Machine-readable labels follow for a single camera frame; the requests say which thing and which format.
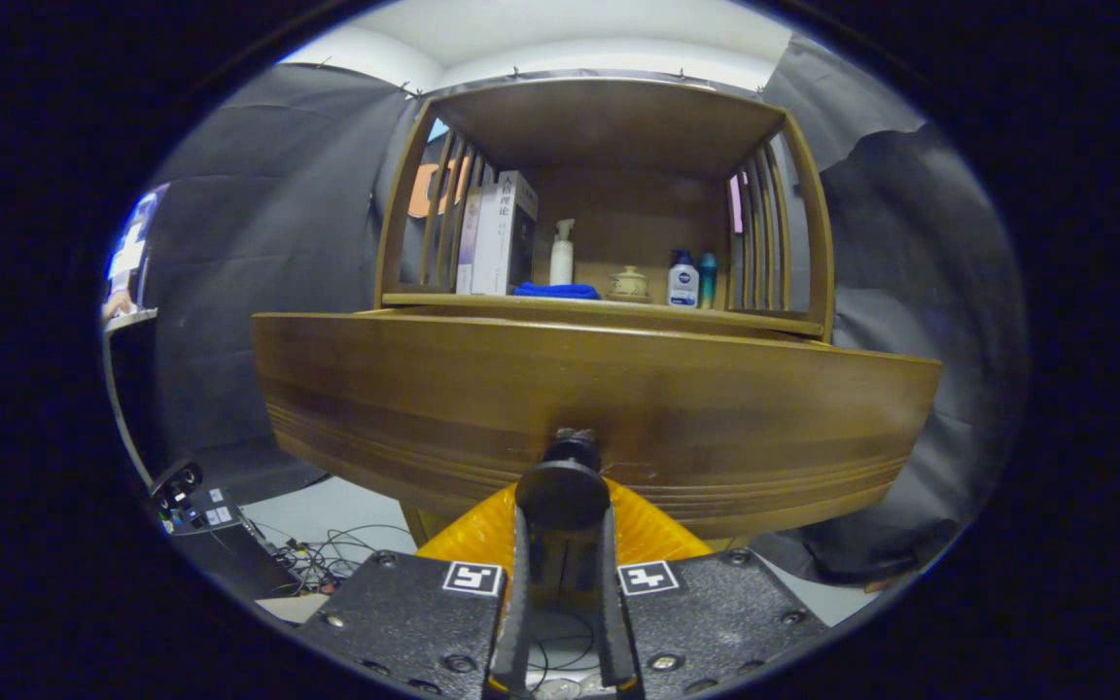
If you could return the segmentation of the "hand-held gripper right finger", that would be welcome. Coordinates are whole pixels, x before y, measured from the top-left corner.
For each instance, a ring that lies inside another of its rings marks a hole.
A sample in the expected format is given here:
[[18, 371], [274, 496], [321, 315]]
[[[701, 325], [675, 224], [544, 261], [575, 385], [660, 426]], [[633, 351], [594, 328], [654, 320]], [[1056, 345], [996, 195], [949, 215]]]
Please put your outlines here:
[[600, 529], [603, 679], [619, 699], [746, 692], [830, 625], [758, 552], [715, 550], [616, 482]]

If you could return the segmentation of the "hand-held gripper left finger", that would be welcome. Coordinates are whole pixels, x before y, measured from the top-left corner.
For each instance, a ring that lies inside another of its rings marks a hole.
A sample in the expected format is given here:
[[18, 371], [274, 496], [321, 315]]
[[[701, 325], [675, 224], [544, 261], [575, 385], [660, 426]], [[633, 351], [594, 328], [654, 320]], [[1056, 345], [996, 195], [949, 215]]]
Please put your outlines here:
[[526, 522], [514, 487], [458, 517], [416, 554], [377, 550], [297, 629], [388, 696], [525, 696]]

